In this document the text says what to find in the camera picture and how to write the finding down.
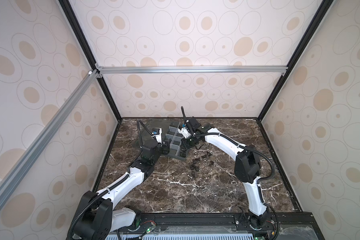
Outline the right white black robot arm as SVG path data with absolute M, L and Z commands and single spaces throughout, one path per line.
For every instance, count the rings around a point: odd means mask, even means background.
M 270 207 L 263 198 L 261 182 L 275 175 L 272 162 L 269 161 L 270 175 L 262 178 L 260 156 L 266 156 L 257 151 L 255 146 L 241 144 L 216 128 L 201 127 L 197 132 L 191 133 L 186 127 L 180 127 L 177 132 L 183 136 L 182 142 L 187 149 L 204 141 L 219 148 L 235 161 L 235 176 L 243 183 L 249 201 L 247 221 L 254 230 L 260 230 L 271 218 Z

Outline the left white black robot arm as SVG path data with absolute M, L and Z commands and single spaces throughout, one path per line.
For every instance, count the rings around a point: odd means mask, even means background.
M 104 240 L 110 232 L 130 227 L 137 222 L 138 213 L 130 208 L 114 210 L 117 204 L 135 187 L 142 184 L 154 171 L 161 156 L 170 152 L 170 144 L 147 140 L 127 171 L 109 186 L 86 192 L 75 212 L 67 239 Z

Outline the clear compartment organizer box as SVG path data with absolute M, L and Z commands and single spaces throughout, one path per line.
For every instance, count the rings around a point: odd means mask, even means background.
M 162 143 L 166 142 L 170 146 L 170 152 L 168 155 L 162 155 L 168 158 L 185 161 L 187 158 L 187 149 L 183 146 L 182 138 L 183 135 L 178 132 L 178 127 L 181 125 L 180 122 L 171 122 L 166 132 L 162 129 Z M 135 160 L 142 160 L 142 146 L 143 144 L 152 138 L 152 129 L 149 129 L 141 120 L 137 121 L 138 135 L 139 135 L 139 146 L 140 150 Z

